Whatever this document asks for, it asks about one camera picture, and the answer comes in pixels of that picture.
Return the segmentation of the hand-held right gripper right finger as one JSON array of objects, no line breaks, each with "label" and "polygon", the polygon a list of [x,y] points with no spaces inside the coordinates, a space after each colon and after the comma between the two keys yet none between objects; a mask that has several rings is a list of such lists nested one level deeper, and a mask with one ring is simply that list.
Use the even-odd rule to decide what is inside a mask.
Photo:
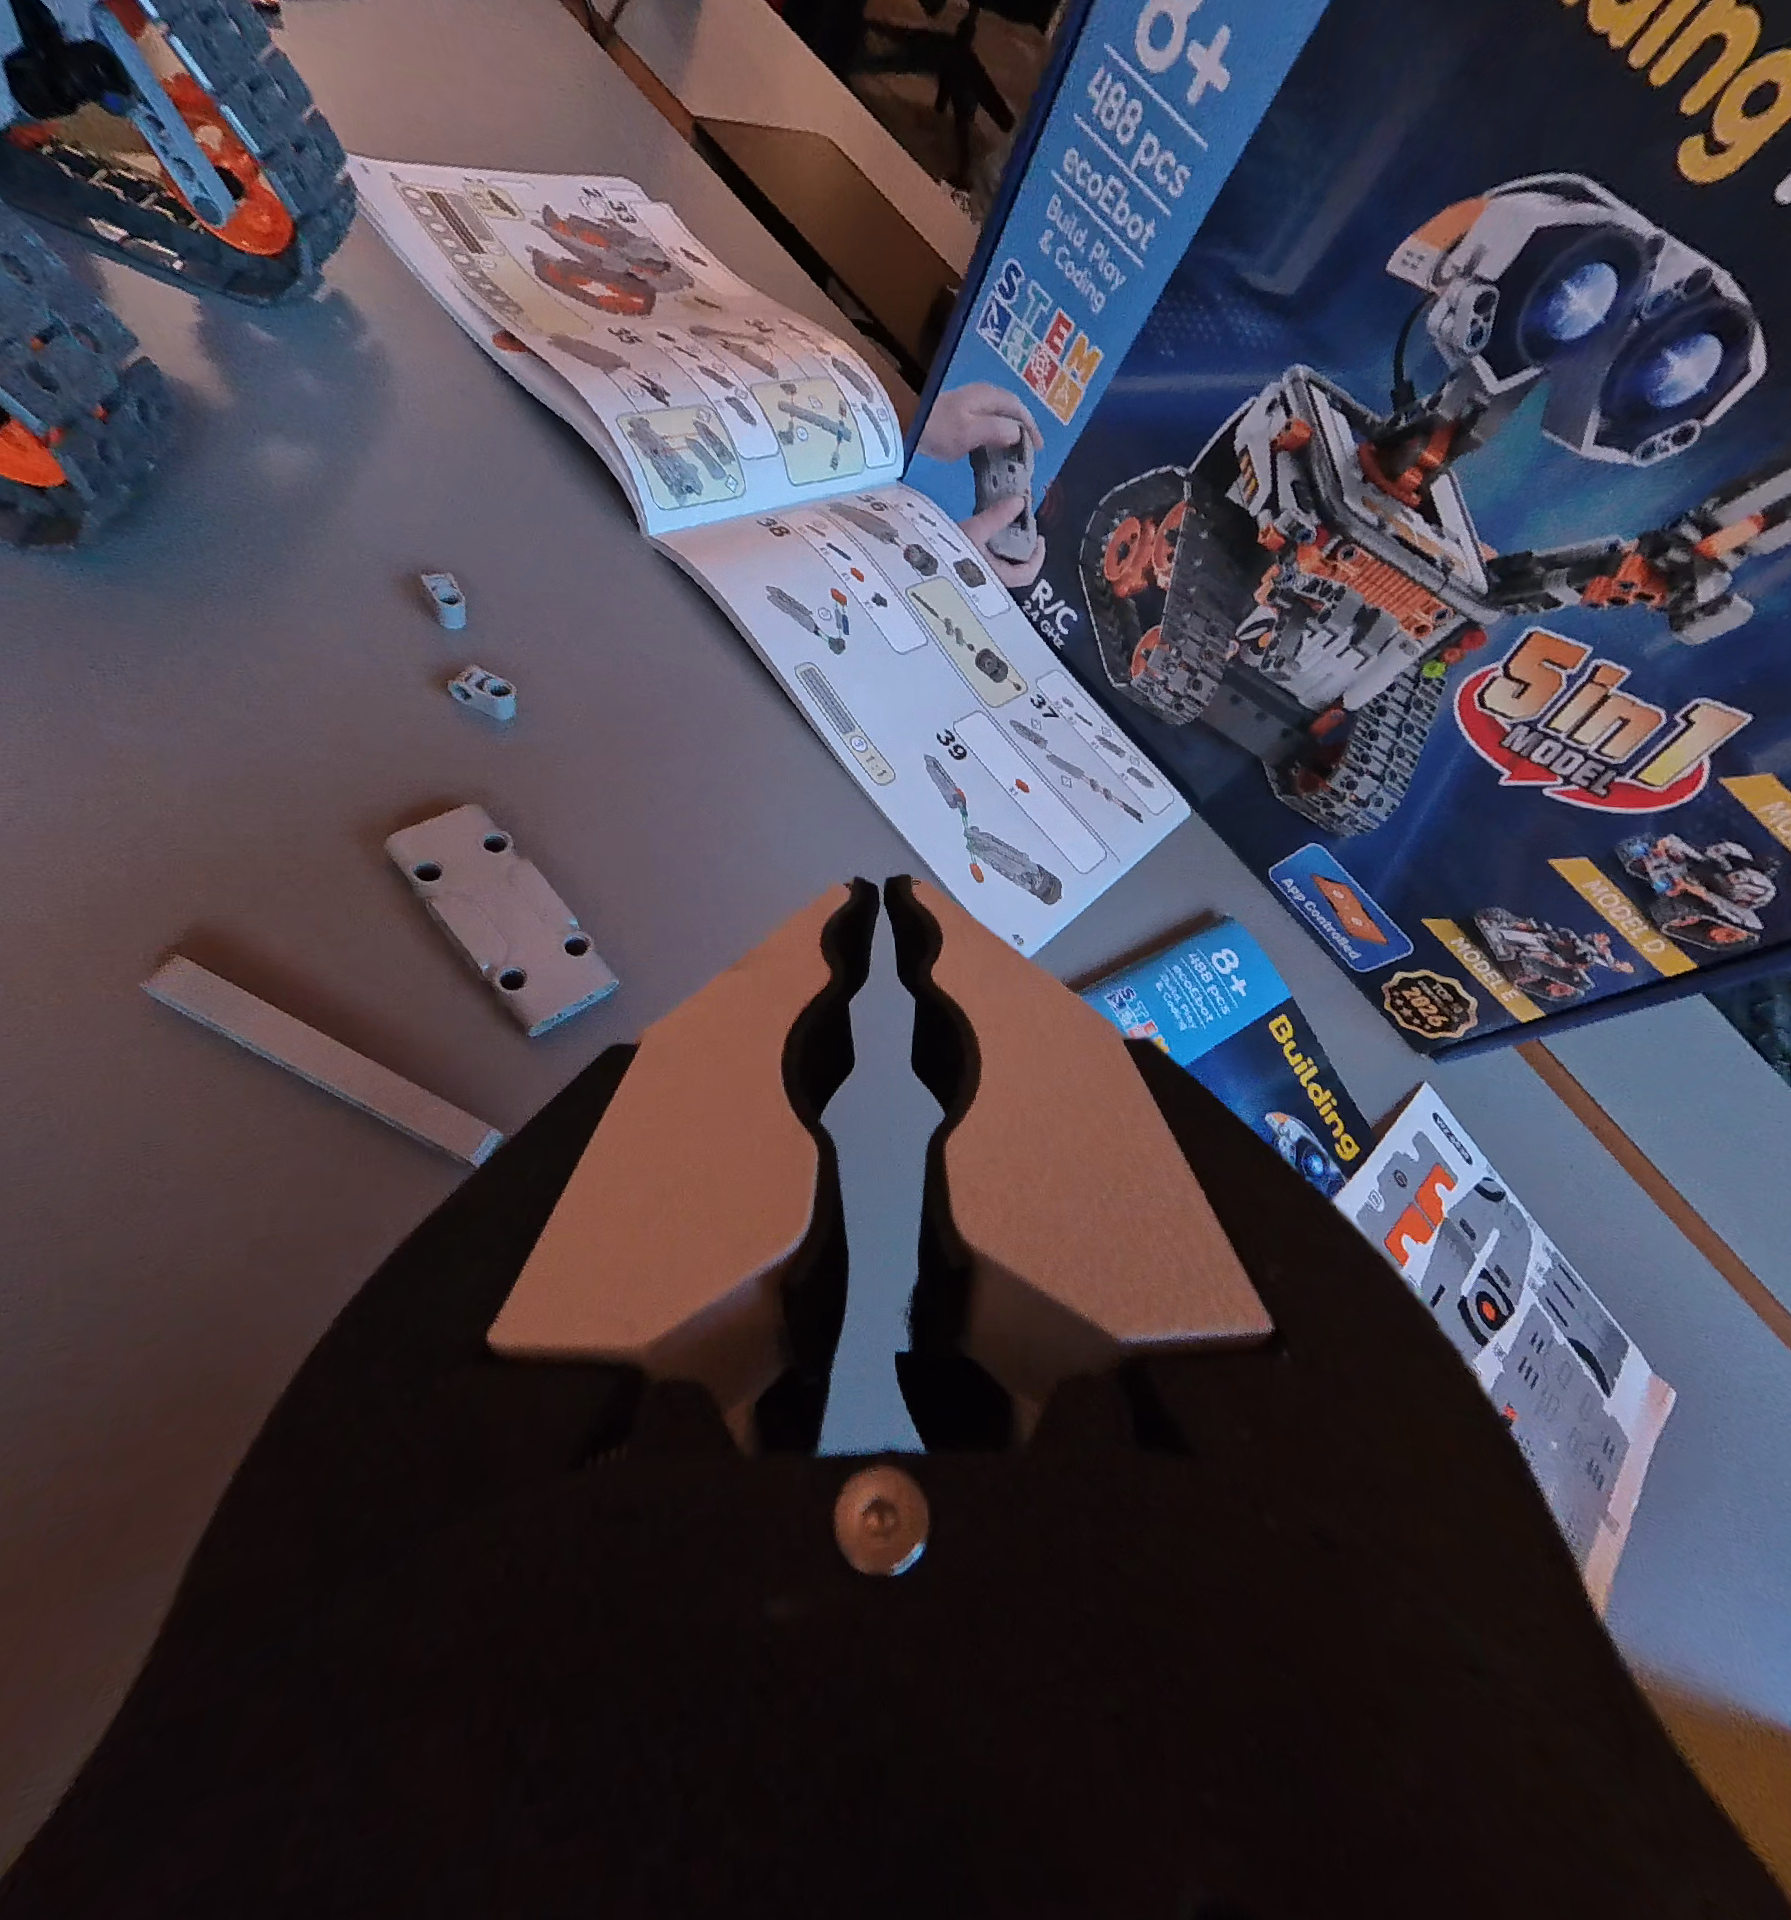
[{"label": "hand-held right gripper right finger", "polygon": [[931,1449],[1004,1448],[1065,1381],[1273,1322],[1120,1033],[951,896],[882,899],[914,997],[931,1137],[910,1416]]}]

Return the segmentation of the tracked toy robot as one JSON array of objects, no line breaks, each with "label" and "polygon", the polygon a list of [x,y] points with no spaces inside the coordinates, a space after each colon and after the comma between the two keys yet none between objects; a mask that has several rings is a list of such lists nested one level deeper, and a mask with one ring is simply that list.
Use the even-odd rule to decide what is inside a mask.
[{"label": "tracked toy robot", "polygon": [[43,236],[251,304],[311,295],[349,161],[246,1],[0,1],[0,541],[78,544],[152,475],[161,368]]}]

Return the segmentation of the long flat grey bar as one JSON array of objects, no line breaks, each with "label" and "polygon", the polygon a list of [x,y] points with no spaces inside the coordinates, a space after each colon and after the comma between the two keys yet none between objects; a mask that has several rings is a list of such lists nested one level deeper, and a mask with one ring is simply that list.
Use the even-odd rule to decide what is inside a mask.
[{"label": "long flat grey bar", "polygon": [[143,984],[158,1005],[452,1158],[483,1164],[504,1134],[446,1097],[270,1007],[191,959],[172,955]]}]

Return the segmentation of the yellow plastic object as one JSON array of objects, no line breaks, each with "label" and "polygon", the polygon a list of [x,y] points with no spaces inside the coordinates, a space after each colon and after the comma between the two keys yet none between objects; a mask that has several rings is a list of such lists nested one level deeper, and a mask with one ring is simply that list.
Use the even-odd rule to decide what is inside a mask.
[{"label": "yellow plastic object", "polygon": [[1791,1899],[1791,1727],[1703,1697],[1659,1674],[1641,1674],[1687,1764]]}]

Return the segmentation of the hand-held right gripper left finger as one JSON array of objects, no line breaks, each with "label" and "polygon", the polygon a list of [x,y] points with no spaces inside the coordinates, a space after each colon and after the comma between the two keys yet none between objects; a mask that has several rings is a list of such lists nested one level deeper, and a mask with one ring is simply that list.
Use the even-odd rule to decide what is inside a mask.
[{"label": "hand-held right gripper left finger", "polygon": [[806,1449],[845,1308],[836,1148],[879,890],[834,885],[652,1023],[522,1264],[501,1356],[703,1385],[744,1448]]}]

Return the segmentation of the blue robot kit box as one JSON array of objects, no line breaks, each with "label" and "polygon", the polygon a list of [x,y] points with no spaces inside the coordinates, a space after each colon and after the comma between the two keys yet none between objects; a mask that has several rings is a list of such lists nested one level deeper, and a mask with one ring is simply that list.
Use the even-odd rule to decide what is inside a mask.
[{"label": "blue robot kit box", "polygon": [[910,480],[1415,1048],[1791,960],[1791,1],[1080,7]]}]

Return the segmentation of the white sticker sheet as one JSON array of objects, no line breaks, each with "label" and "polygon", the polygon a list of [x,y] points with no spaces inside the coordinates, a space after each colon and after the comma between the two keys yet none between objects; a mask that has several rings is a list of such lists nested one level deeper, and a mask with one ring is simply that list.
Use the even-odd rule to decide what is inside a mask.
[{"label": "white sticker sheet", "polygon": [[1423,1085],[1336,1208],[1459,1349],[1564,1532],[1596,1607],[1675,1389]]}]

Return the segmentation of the grey plate with four holes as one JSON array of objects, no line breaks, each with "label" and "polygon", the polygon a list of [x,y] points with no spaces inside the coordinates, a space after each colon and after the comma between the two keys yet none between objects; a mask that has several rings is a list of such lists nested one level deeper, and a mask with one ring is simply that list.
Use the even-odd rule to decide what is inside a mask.
[{"label": "grey plate with four holes", "polygon": [[392,832],[383,850],[531,1038],[619,987],[572,907],[476,805]]}]

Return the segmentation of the open instruction booklet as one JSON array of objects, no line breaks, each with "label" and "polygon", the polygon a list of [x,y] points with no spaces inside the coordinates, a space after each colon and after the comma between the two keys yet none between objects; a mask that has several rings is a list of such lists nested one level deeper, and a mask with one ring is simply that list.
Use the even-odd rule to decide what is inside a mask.
[{"label": "open instruction booklet", "polygon": [[1186,819],[956,520],[903,484],[858,349],[629,179],[354,157],[356,198],[476,345],[602,456],[980,924],[1036,952]]}]

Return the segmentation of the small blue kit manual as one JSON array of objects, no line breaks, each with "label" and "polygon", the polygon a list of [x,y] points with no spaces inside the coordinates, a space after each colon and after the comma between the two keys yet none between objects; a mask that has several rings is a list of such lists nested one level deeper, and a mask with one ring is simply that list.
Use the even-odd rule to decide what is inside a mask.
[{"label": "small blue kit manual", "polygon": [[1079,995],[1167,1051],[1317,1192],[1335,1195],[1357,1170],[1372,1129],[1243,924],[1220,920]]}]

